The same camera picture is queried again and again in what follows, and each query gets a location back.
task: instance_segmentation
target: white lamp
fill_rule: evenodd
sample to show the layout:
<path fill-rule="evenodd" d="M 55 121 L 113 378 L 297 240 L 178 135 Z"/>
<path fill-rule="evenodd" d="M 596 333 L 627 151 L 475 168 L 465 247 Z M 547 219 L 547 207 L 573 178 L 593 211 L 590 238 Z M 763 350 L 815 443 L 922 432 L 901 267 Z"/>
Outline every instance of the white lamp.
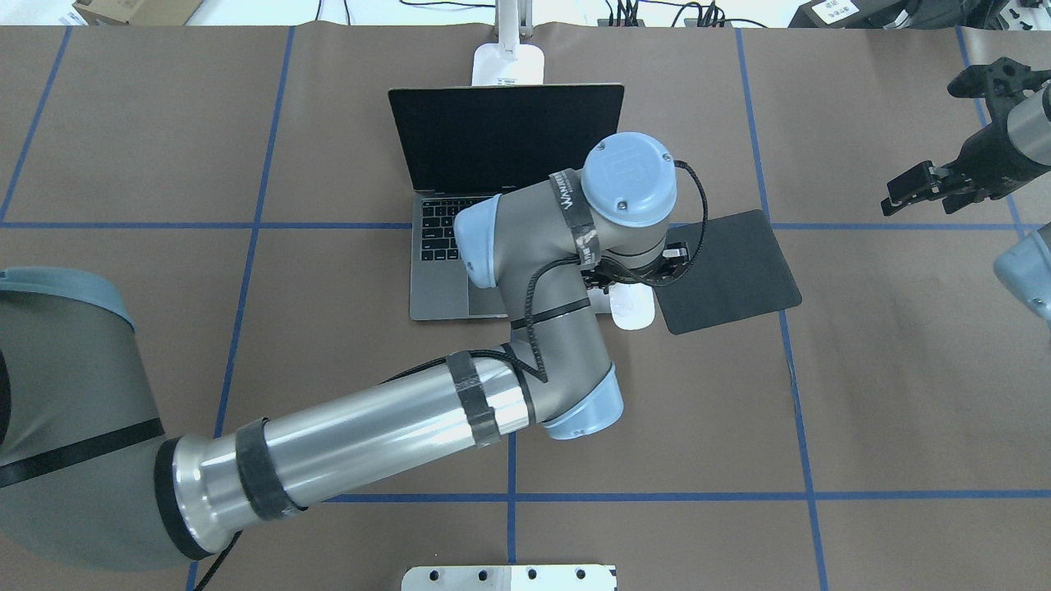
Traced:
<path fill-rule="evenodd" d="M 496 26 L 497 42 L 474 52 L 471 85 L 543 84 L 543 52 L 518 41 L 533 32 L 532 0 L 497 0 Z"/>

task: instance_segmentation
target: laptop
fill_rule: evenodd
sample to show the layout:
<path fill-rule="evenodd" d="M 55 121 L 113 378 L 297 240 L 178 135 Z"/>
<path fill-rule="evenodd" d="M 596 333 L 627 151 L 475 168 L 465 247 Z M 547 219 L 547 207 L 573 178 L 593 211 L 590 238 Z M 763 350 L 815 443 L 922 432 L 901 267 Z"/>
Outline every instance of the laptop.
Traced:
<path fill-rule="evenodd" d="M 620 84 L 394 88 L 388 94 L 409 177 L 412 209 L 409 315 L 507 315 L 498 289 L 478 289 L 459 260 L 453 219 L 497 193 L 580 168 L 617 133 Z"/>

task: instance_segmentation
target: laptop keyboard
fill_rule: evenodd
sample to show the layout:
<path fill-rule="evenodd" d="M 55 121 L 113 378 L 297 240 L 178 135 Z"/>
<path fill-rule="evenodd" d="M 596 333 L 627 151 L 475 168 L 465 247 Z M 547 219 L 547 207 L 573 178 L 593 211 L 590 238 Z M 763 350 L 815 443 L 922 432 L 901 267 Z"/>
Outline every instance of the laptop keyboard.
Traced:
<path fill-rule="evenodd" d="M 459 259 L 456 237 L 453 236 L 453 218 L 460 210 L 488 197 L 466 197 L 456 199 L 428 199 L 424 201 L 423 244 L 420 259 L 424 261 L 454 261 Z"/>

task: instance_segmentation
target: black tape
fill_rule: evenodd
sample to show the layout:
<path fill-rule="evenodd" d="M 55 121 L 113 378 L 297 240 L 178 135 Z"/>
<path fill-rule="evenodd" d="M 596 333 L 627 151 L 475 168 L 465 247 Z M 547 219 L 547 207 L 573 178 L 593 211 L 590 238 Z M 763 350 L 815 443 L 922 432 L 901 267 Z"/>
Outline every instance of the black tape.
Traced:
<path fill-rule="evenodd" d="M 164 434 L 160 419 L 117 429 L 50 451 L 0 466 L 0 488 L 49 474 L 81 462 L 95 460 L 111 451 L 124 449 Z"/>
<path fill-rule="evenodd" d="M 474 445 L 485 447 L 500 441 L 500 429 L 496 424 L 496 410 L 489 406 L 481 380 L 474 370 L 471 353 L 455 352 L 446 358 L 446 366 L 456 385 L 456 395 L 460 399 L 467 422 L 471 425 Z"/>
<path fill-rule="evenodd" d="M 558 318 L 562 314 L 582 310 L 588 306 L 591 306 L 591 299 L 582 298 L 576 302 L 570 302 L 569 304 L 558 306 L 557 308 L 552 308 L 550 310 L 533 314 L 533 324 L 540 324 L 541 322 Z M 518 330 L 519 328 L 526 328 L 526 319 L 518 319 L 511 323 L 511 330 Z"/>
<path fill-rule="evenodd" d="M 0 351 L 0 445 L 7 435 L 7 426 L 11 425 L 11 380 L 7 378 L 7 363 L 3 361 L 3 351 Z"/>
<path fill-rule="evenodd" d="M 238 429 L 233 447 L 238 476 L 245 489 L 248 504 L 261 519 L 272 522 L 307 509 L 300 507 L 288 496 L 277 477 L 277 470 L 273 467 L 270 448 L 267 447 L 263 433 L 267 421 L 264 416 Z"/>
<path fill-rule="evenodd" d="M 558 201 L 558 209 L 565 219 L 565 225 L 573 232 L 573 243 L 580 257 L 580 268 L 590 271 L 598 265 L 601 258 L 601 247 L 598 244 L 598 231 L 595 229 L 595 219 L 591 215 L 591 205 L 580 188 L 580 178 L 576 170 L 566 168 L 549 176 L 551 187 Z"/>
<path fill-rule="evenodd" d="M 157 450 L 157 461 L 153 463 L 153 492 L 157 494 L 157 509 L 161 512 L 161 522 L 168 538 L 184 556 L 191 561 L 207 558 L 214 552 L 209 552 L 193 539 L 190 530 L 186 528 L 183 514 L 179 511 L 176 501 L 176 476 L 172 467 L 176 458 L 176 446 L 179 439 L 168 440 Z"/>
<path fill-rule="evenodd" d="M 503 344 L 503 352 L 518 359 L 514 348 L 508 343 Z M 526 380 L 526 374 L 522 373 L 522 370 L 517 365 L 512 365 L 511 369 L 515 372 L 515 378 L 518 379 L 518 386 L 522 389 L 522 400 L 526 401 L 526 410 L 529 412 L 529 424 L 536 425 L 536 409 L 533 407 L 533 394 L 529 391 L 529 382 Z"/>

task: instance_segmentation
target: grid line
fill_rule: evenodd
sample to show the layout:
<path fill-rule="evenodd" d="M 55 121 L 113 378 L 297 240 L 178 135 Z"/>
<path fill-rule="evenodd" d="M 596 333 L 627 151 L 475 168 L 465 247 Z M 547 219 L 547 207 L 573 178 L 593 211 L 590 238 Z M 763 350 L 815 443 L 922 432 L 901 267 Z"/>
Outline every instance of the grid line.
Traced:
<path fill-rule="evenodd" d="M 508 564 L 518 564 L 518 549 L 515 541 L 518 504 L 518 437 L 508 435 Z"/>
<path fill-rule="evenodd" d="M 967 50 L 967 40 L 964 38 L 964 29 L 960 25 L 956 25 L 956 43 L 960 45 L 960 56 L 964 60 L 964 67 L 965 68 L 970 67 L 971 56 L 970 53 Z M 989 121 L 986 119 L 985 116 L 985 106 L 982 104 L 982 100 L 978 98 L 974 99 L 974 110 L 977 111 L 978 123 L 982 125 L 982 127 L 988 125 Z M 1007 208 L 1008 210 L 1011 211 L 1011 220 L 1014 221 L 1014 230 L 1018 235 L 1018 240 L 1022 240 L 1026 238 L 1026 231 L 1023 228 L 1022 216 L 1018 215 L 1018 207 L 1014 202 L 1014 193 L 1008 193 L 1006 200 L 1007 200 Z"/>
<path fill-rule="evenodd" d="M 1051 498 L 1051 489 L 931 489 L 931 490 L 843 490 L 815 491 L 817 501 L 946 501 L 970 498 L 1000 501 Z M 463 493 L 347 493 L 333 496 L 330 504 L 417 504 L 417 503 L 508 503 L 502 492 Z M 517 492 L 515 503 L 800 503 L 806 491 L 733 492 Z"/>
<path fill-rule="evenodd" d="M 759 147 L 759 131 L 756 126 L 756 111 L 751 102 L 751 85 L 748 83 L 747 58 L 744 52 L 744 37 L 740 28 L 734 29 L 737 37 L 737 57 L 741 62 L 741 83 L 744 89 L 744 107 L 748 116 L 748 133 L 751 136 L 751 154 L 756 161 L 756 181 L 759 184 L 760 201 L 767 220 L 772 222 L 769 203 L 766 199 L 766 178 L 763 175 L 763 160 Z M 818 585 L 821 591 L 828 591 L 828 574 L 825 570 L 825 552 L 821 542 L 821 522 L 818 517 L 818 501 L 813 493 L 813 477 L 810 473 L 810 455 L 806 444 L 806 427 L 803 422 L 803 403 L 799 395 L 799 382 L 796 379 L 796 361 L 791 349 L 791 335 L 788 331 L 788 317 L 784 310 L 778 311 L 781 324 L 781 339 L 785 352 L 785 363 L 788 365 L 788 376 L 791 386 L 792 403 L 796 406 L 796 439 L 799 444 L 799 458 L 803 470 L 803 485 L 806 488 L 806 508 L 810 517 L 810 539 L 813 544 L 813 559 L 818 570 Z"/>
<path fill-rule="evenodd" d="M 672 226 L 685 224 L 673 223 Z M 771 222 L 776 230 L 935 230 L 935 231 L 1004 231 L 1014 230 L 1014 224 L 873 224 L 873 223 L 808 223 L 808 222 Z M 66 229 L 215 229 L 236 230 L 314 230 L 314 229 L 352 229 L 352 230 L 409 230 L 412 224 L 408 222 L 0 222 L 0 228 L 66 230 Z M 1039 229 L 1039 224 L 1022 224 L 1025 230 Z"/>
<path fill-rule="evenodd" d="M 252 265 L 255 261 L 255 247 L 259 244 L 260 226 L 263 221 L 263 207 L 266 204 L 266 189 L 270 180 L 270 163 L 273 160 L 273 147 L 277 141 L 277 125 L 281 122 L 281 106 L 285 96 L 285 83 L 288 81 L 288 64 L 292 56 L 292 42 L 295 39 L 295 27 L 288 27 L 285 40 L 285 55 L 281 66 L 281 78 L 277 82 L 277 96 L 273 103 L 273 116 L 270 120 L 270 136 L 267 140 L 266 156 L 263 160 L 263 172 L 260 176 L 259 196 L 255 200 L 255 216 L 252 220 L 252 236 L 248 241 L 248 253 L 245 257 L 245 271 L 241 279 L 241 293 L 238 297 L 238 311 L 233 319 L 233 330 L 230 337 L 230 350 L 226 359 L 226 372 L 223 376 L 223 389 L 220 393 L 219 408 L 215 412 L 215 430 L 213 437 L 223 434 L 223 424 L 226 421 L 226 405 L 230 396 L 230 383 L 233 379 L 233 364 L 238 356 L 238 344 L 241 341 L 241 326 L 245 318 L 245 304 L 248 300 L 248 286 L 251 282 Z M 192 591 L 197 580 L 198 562 L 190 565 L 186 573 L 186 589 Z"/>
<path fill-rule="evenodd" d="M 37 103 L 37 110 L 34 113 L 33 121 L 29 123 L 29 130 L 26 131 L 25 141 L 22 142 L 22 150 L 18 155 L 15 169 L 11 172 L 7 192 L 4 193 L 3 204 L 0 204 L 0 222 L 7 217 L 7 208 L 11 207 L 11 201 L 15 198 L 15 188 L 18 186 L 18 179 L 22 175 L 22 166 L 25 165 L 25 159 L 29 155 L 29 146 L 33 145 L 33 138 L 37 135 L 37 125 L 40 124 L 40 118 L 44 115 L 44 105 L 47 104 L 47 97 L 50 96 L 51 86 L 55 85 L 55 79 L 59 75 L 62 57 L 65 56 L 65 49 L 69 45 L 69 36 L 71 34 L 73 27 L 65 27 L 65 33 L 62 35 L 62 43 L 59 44 L 59 50 L 55 55 L 55 63 L 51 64 L 51 72 L 47 75 L 47 82 L 44 84 L 44 91 L 40 94 L 40 102 Z"/>

